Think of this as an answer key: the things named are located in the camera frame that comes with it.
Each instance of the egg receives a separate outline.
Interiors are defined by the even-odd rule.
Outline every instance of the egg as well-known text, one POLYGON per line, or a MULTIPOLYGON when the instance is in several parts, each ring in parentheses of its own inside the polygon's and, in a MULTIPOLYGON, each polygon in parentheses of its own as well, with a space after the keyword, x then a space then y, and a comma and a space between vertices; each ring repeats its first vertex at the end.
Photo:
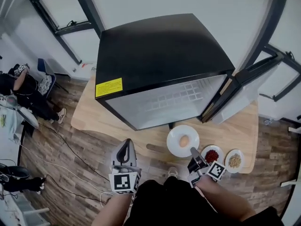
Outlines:
POLYGON ((189 144, 189 137, 187 135, 184 135, 180 139, 180 147, 186 147, 189 144))

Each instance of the red chili flakes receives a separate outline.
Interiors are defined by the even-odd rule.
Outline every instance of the red chili flakes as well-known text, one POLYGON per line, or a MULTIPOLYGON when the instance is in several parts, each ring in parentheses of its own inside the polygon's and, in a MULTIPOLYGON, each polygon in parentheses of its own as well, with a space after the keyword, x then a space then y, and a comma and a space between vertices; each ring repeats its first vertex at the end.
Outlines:
POLYGON ((215 150, 210 150, 206 153, 205 160, 207 163, 217 161, 219 155, 215 150))

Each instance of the glass fridge door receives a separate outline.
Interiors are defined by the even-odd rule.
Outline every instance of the glass fridge door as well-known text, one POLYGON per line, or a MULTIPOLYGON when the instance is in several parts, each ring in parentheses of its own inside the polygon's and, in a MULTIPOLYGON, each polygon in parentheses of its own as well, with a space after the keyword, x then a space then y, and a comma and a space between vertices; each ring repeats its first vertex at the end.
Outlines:
POLYGON ((216 124, 222 123, 251 104, 258 97, 258 88, 272 75, 283 58, 281 53, 276 53, 239 71, 201 114, 202 122, 212 119, 216 124))

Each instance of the black fridge top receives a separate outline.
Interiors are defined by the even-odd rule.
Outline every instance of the black fridge top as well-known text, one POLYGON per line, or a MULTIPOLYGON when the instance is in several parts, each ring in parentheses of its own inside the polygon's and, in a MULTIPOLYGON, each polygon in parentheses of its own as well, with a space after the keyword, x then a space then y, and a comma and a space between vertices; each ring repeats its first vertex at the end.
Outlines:
POLYGON ((221 46, 193 14, 160 16, 102 32, 96 85, 121 78, 123 91, 152 89, 183 78, 205 78, 234 69, 221 46))

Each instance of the yellow warning label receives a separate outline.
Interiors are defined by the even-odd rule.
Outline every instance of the yellow warning label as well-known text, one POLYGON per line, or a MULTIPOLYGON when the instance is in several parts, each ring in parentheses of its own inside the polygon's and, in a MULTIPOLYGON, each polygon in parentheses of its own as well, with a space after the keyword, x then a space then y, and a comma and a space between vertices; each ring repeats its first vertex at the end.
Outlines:
POLYGON ((96 85, 95 95, 96 97, 112 94, 122 90, 122 78, 112 81, 104 82, 96 85))

